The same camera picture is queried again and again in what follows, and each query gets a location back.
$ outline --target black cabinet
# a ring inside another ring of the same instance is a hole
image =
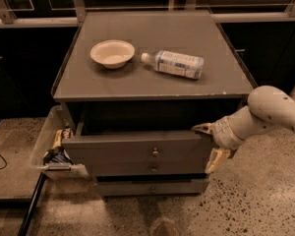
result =
[[[0,29],[0,118],[47,115],[76,30]]]
[[[295,22],[223,24],[259,86],[289,93],[295,85]]]

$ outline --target bottle label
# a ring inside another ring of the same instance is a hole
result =
[[[158,71],[197,79],[200,76],[203,59],[200,57],[163,51],[158,59]]]

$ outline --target gray countertop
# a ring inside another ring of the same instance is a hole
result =
[[[90,59],[102,40],[131,42],[135,56],[111,71]],[[198,80],[157,73],[140,61],[160,49],[205,59]],[[241,97],[252,90],[207,11],[88,13],[54,98],[57,101]]]

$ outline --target black pole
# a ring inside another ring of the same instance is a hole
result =
[[[23,219],[18,236],[26,236],[27,235],[27,232],[30,227],[30,221],[31,221],[31,218],[32,218],[33,213],[35,211],[35,208],[36,208],[36,205],[37,205],[37,202],[38,202],[38,199],[39,199],[39,196],[40,196],[40,193],[41,193],[41,190],[42,190],[45,180],[46,180],[46,176],[44,174],[40,173],[35,190],[33,191],[33,194],[30,199],[29,208],[28,208],[27,213]]]

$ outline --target white container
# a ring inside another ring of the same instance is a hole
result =
[[[42,158],[46,151],[52,148],[57,130],[64,128],[64,118],[62,115],[63,111],[61,106],[54,106],[51,108],[33,148],[31,165],[51,179],[79,177],[89,178],[86,167],[82,164],[43,164]]]
[[[125,65],[135,54],[132,44],[121,40],[98,43],[90,51],[90,58],[105,68],[117,69]]]
[[[205,62],[201,57],[164,50],[158,51],[155,55],[143,53],[141,60],[152,65],[157,72],[195,80],[201,76]]]

